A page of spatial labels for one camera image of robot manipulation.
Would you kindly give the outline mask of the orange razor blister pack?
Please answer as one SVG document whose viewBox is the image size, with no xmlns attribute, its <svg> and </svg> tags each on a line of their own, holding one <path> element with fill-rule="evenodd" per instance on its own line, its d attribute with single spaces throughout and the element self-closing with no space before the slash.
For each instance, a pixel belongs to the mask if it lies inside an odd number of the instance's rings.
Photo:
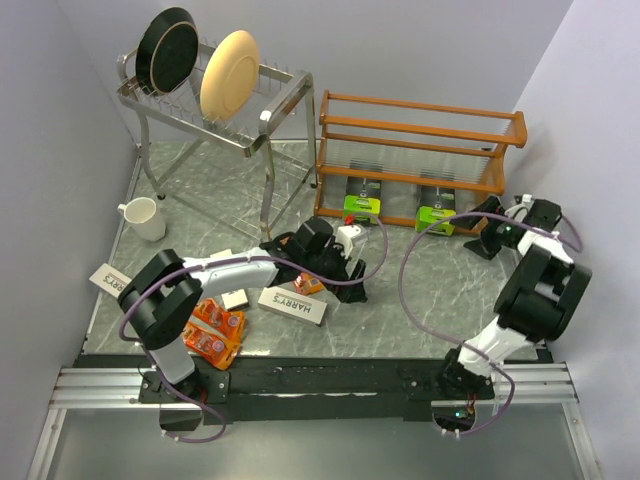
<svg viewBox="0 0 640 480">
<path fill-rule="evenodd" d="M 324 285 L 308 273 L 300 273 L 294 280 L 293 285 L 295 291 L 304 296 L 319 293 L 324 289 Z"/>
</svg>

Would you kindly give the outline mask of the white Harry's box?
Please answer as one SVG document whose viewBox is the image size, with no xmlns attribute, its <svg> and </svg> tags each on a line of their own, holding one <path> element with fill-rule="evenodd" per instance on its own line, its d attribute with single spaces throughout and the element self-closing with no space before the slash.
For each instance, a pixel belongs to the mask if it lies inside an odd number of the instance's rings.
<svg viewBox="0 0 640 480">
<path fill-rule="evenodd" d="M 265 288 L 258 299 L 258 306 L 272 313 L 320 327 L 327 304 L 281 287 Z"/>
<path fill-rule="evenodd" d="M 131 282 L 131 278 L 107 263 L 103 263 L 90 277 L 89 281 L 104 293 L 117 299 Z"/>
<path fill-rule="evenodd" d="M 244 289 L 223 293 L 221 300 L 227 311 L 240 311 L 250 306 L 249 298 Z"/>
</svg>

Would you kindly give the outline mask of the black green razor box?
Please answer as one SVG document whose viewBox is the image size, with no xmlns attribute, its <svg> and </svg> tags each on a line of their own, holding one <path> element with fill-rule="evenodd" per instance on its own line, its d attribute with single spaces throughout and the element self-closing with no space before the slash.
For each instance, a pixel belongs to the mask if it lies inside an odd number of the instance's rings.
<svg viewBox="0 0 640 480">
<path fill-rule="evenodd" d="M 415 230 L 424 231 L 435 222 L 456 214 L 455 190 L 423 185 L 420 187 Z"/>
<path fill-rule="evenodd" d="M 343 217 L 352 217 L 358 223 L 374 223 L 372 216 L 378 216 L 381 211 L 381 187 L 377 179 L 348 177 Z"/>
</svg>

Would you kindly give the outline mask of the orange wooden shelf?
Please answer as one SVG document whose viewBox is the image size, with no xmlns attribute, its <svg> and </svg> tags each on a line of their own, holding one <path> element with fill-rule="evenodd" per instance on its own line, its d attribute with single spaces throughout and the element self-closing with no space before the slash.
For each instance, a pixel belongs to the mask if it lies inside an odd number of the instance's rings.
<svg viewBox="0 0 640 480">
<path fill-rule="evenodd" d="M 347 178 L 380 180 L 380 219 L 415 227 L 420 187 L 455 190 L 465 212 L 506 190 L 504 159 L 528 140 L 521 111 L 499 112 L 325 91 L 314 212 L 343 217 Z"/>
</svg>

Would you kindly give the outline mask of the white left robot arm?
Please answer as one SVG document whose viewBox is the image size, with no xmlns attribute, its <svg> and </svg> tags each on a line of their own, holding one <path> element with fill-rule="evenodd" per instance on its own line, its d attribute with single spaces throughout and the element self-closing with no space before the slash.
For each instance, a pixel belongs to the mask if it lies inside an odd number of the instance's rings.
<svg viewBox="0 0 640 480">
<path fill-rule="evenodd" d="M 226 257 L 187 258 L 165 249 L 124 287 L 117 303 L 134 340 L 159 368 L 163 390 L 184 402 L 200 391 L 198 369 L 181 338 L 200 301 L 234 290 L 278 287 L 306 273 L 340 302 L 364 302 L 366 264 L 352 253 L 365 240 L 361 226 L 333 228 L 312 217 L 294 232 Z"/>
</svg>

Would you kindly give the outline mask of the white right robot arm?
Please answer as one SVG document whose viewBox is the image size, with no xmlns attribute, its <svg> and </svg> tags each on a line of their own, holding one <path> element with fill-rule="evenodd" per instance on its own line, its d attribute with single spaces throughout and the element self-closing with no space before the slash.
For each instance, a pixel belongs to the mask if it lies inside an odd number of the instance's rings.
<svg viewBox="0 0 640 480">
<path fill-rule="evenodd" d="M 506 209 L 498 197 L 490 196 L 474 211 L 487 225 L 464 247 L 486 260 L 509 248 L 518 252 L 520 261 L 494 304 L 493 320 L 465 346 L 447 353 L 437 384 L 449 398 L 477 393 L 489 380 L 492 366 L 512 353 L 557 340 L 592 277 L 560 240 L 558 204 L 521 195 Z"/>
</svg>

